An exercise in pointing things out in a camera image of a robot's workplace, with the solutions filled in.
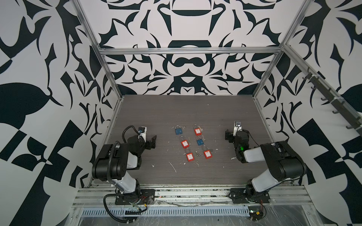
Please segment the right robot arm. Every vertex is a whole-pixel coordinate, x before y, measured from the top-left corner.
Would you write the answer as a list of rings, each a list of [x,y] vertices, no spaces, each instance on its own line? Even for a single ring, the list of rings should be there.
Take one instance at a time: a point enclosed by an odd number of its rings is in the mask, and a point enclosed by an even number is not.
[[[262,195],[285,181],[294,181],[306,174],[306,164],[286,142],[249,146],[250,134],[246,130],[225,131],[225,139],[235,148],[236,158],[241,163],[266,162],[267,170],[250,180],[245,196]]]

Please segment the red padlock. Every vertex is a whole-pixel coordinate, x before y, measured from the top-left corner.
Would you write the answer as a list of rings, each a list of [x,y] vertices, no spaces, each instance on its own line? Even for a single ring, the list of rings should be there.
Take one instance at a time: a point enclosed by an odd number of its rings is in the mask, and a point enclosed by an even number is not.
[[[187,161],[188,161],[188,162],[191,162],[191,161],[194,161],[194,160],[195,160],[195,158],[194,158],[194,156],[193,156],[193,153],[192,153],[192,151],[191,151],[189,148],[186,148],[186,149],[185,149],[185,155],[186,155],[186,158],[187,158]]]
[[[189,148],[189,142],[187,141],[187,139],[184,136],[180,136],[179,137],[181,145],[184,149]]]
[[[203,129],[200,128],[197,124],[193,124],[193,130],[196,136],[202,135]]]
[[[213,157],[211,150],[206,145],[203,145],[201,148],[206,159],[210,159]]]

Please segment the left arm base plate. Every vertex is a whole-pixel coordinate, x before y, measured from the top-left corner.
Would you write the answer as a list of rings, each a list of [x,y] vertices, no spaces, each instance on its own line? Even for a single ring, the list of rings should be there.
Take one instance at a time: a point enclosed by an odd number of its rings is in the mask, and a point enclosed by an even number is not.
[[[154,202],[155,189],[141,189],[133,193],[121,194],[117,193],[115,205],[135,204],[150,204]]]

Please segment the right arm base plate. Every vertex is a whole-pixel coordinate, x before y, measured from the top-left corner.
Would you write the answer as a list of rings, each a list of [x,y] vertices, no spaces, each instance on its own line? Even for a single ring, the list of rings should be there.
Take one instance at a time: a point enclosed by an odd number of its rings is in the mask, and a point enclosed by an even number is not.
[[[268,191],[257,192],[252,186],[247,185],[246,188],[231,188],[228,197],[234,204],[245,203],[269,203],[270,196]]]

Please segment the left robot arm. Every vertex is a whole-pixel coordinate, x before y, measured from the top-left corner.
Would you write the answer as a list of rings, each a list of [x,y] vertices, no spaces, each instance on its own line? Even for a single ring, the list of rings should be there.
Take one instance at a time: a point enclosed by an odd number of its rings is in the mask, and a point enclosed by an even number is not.
[[[127,171],[139,169],[141,155],[156,147],[157,136],[150,141],[143,136],[132,136],[125,143],[115,142],[102,147],[92,167],[92,177],[108,182],[121,193],[131,194],[138,189],[139,183]]]

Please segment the blue padlock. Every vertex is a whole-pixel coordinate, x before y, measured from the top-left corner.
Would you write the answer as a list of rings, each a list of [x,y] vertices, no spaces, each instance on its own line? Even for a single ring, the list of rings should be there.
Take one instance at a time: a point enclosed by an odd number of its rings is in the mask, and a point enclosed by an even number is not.
[[[200,136],[196,137],[196,141],[197,141],[198,146],[204,145],[204,140]]]
[[[175,126],[175,134],[176,134],[176,135],[181,135],[182,133],[183,133],[182,127],[179,126],[179,125],[176,125],[176,126]]]

